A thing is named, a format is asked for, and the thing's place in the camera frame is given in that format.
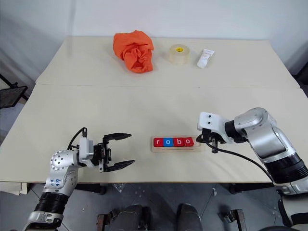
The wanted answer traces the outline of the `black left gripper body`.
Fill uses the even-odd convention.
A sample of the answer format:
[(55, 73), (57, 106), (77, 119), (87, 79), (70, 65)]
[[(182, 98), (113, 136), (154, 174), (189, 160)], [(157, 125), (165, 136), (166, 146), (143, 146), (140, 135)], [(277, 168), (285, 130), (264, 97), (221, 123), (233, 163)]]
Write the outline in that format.
[(94, 145), (92, 163), (94, 166), (99, 166), (100, 172), (110, 172), (108, 166), (111, 161), (111, 150), (108, 148), (109, 141), (112, 136), (104, 136), (103, 141)]

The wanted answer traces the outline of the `black table leg base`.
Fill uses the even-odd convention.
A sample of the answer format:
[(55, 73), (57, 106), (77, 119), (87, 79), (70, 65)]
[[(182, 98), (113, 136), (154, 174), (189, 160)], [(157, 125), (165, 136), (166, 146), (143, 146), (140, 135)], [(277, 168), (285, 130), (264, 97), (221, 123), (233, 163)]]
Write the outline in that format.
[(271, 188), (273, 186), (274, 186), (273, 183), (236, 183), (236, 184), (231, 184), (228, 190), (230, 193), (236, 194), (246, 191)]
[(107, 191), (107, 187), (100, 184), (77, 184), (75, 189), (92, 193), (98, 193), (101, 195), (104, 195)]

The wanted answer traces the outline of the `white squeeze tube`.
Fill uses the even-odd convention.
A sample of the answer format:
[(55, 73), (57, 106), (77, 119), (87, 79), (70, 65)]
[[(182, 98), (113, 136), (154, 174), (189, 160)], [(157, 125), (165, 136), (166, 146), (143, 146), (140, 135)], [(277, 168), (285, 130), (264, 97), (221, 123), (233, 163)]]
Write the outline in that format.
[(211, 56), (215, 53), (213, 50), (203, 49), (201, 56), (197, 62), (199, 68), (205, 68), (209, 62)]

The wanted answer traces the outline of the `wooden letter tray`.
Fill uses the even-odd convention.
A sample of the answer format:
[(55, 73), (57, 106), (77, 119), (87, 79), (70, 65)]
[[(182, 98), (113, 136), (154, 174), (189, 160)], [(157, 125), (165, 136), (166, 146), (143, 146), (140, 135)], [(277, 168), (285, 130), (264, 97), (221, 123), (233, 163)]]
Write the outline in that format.
[[(192, 137), (194, 141), (193, 147), (154, 147), (153, 139), (154, 138), (174, 138), (174, 137)], [(202, 152), (205, 149), (205, 145), (203, 143), (196, 142), (196, 136), (154, 136), (151, 137), (151, 150), (153, 153), (169, 153), (169, 152)]]

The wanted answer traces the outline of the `rusty metal bracket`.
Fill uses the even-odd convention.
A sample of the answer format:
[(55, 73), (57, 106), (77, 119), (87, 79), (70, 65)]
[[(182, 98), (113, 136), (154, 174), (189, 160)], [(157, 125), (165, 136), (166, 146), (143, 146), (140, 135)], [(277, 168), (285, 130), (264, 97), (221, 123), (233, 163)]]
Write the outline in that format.
[(236, 221), (238, 230), (246, 231), (244, 213), (241, 209), (231, 209), (228, 212), (219, 212), (218, 216), (223, 222), (233, 223)]
[(111, 210), (107, 214), (99, 214), (96, 219), (96, 231), (105, 231), (105, 227), (114, 219), (114, 211)]

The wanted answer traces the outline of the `black metal stand frame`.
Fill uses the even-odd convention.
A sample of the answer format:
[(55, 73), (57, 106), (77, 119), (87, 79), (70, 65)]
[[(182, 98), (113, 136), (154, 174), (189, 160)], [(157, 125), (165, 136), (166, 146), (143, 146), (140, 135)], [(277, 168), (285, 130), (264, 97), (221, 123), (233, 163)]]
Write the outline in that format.
[[(9, 80), (7, 80), (1, 73), (0, 73), (0, 79), (5, 83), (7, 84), (11, 89), (16, 89), (16, 88), (19, 88), (18, 86), (18, 82), (15, 82), (15, 83), (11, 83)], [(28, 97), (26, 96), (26, 90), (28, 89), (27, 86), (25, 86), (25, 90), (23, 92), (23, 94), (21, 94), (21, 97), (24, 99), (24, 100), (28, 100)]]

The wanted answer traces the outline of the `beige stacked boards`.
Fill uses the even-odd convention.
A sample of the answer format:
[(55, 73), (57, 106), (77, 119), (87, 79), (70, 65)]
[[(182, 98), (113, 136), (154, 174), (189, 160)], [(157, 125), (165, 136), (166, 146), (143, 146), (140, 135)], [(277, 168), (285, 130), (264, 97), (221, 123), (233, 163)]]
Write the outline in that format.
[(27, 183), (0, 182), (0, 192), (7, 192), (14, 195), (27, 194)]

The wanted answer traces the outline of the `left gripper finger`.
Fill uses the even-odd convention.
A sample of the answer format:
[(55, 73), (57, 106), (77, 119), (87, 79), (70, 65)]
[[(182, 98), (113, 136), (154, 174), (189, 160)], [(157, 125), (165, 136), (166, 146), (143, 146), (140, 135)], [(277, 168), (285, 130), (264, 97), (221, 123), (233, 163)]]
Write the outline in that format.
[(112, 133), (112, 134), (104, 135), (103, 142), (109, 142), (111, 140), (115, 140), (115, 141), (123, 140), (131, 136), (132, 135), (128, 133)]
[(121, 170), (133, 164), (134, 162), (135, 160), (128, 160), (128, 161), (118, 162), (118, 163), (113, 164), (112, 166), (109, 166), (110, 161), (104, 161), (103, 172), (112, 172), (112, 171)]

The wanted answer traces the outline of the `black mesh tray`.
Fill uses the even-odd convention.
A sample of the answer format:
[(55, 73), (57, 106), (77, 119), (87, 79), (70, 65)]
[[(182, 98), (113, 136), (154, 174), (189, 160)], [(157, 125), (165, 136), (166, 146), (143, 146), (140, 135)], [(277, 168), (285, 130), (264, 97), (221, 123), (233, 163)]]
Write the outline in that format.
[(27, 89), (27, 86), (22, 86), (0, 90), (0, 109), (15, 107)]

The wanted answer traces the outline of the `dark rounded shape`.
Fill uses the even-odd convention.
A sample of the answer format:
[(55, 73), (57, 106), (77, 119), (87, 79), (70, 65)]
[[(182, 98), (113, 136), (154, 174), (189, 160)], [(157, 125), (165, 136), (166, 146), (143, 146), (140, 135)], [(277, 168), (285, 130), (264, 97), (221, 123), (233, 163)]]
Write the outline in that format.
[(152, 210), (148, 206), (130, 205), (119, 215), (122, 231), (150, 231), (154, 228)]
[(203, 231), (197, 210), (191, 204), (178, 206), (176, 231)]

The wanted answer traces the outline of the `black chair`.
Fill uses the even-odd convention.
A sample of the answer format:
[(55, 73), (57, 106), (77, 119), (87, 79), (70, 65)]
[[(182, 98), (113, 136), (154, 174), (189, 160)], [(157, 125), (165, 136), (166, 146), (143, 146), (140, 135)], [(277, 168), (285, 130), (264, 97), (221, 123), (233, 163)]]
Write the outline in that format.
[(308, 97), (308, 62), (296, 75), (293, 75), (293, 78), (297, 81), (297, 83), (300, 85), (300, 88)]

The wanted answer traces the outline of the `clear tape roll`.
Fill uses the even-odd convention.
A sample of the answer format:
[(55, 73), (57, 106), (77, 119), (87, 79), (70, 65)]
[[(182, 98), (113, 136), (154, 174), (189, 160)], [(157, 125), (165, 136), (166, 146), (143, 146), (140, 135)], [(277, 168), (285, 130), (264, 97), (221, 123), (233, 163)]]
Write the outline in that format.
[(184, 65), (190, 57), (190, 49), (183, 44), (175, 44), (169, 48), (169, 61), (172, 64)]

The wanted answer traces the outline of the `crumpled orange cloth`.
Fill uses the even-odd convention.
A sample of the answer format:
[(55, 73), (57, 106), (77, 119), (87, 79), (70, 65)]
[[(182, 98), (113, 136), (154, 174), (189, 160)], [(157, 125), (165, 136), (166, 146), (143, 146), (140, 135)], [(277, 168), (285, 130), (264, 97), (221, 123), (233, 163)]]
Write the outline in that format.
[(152, 51), (154, 45), (144, 32), (116, 33), (113, 38), (113, 51), (124, 61), (126, 68), (137, 74), (153, 71)]

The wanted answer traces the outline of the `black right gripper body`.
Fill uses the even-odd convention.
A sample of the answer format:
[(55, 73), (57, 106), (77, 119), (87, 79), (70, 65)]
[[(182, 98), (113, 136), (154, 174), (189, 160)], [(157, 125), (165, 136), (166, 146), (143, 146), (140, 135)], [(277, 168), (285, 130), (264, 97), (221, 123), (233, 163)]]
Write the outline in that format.
[(201, 142), (210, 144), (213, 147), (218, 147), (218, 144), (224, 144), (224, 140), (221, 135), (213, 132), (209, 129), (202, 129)]

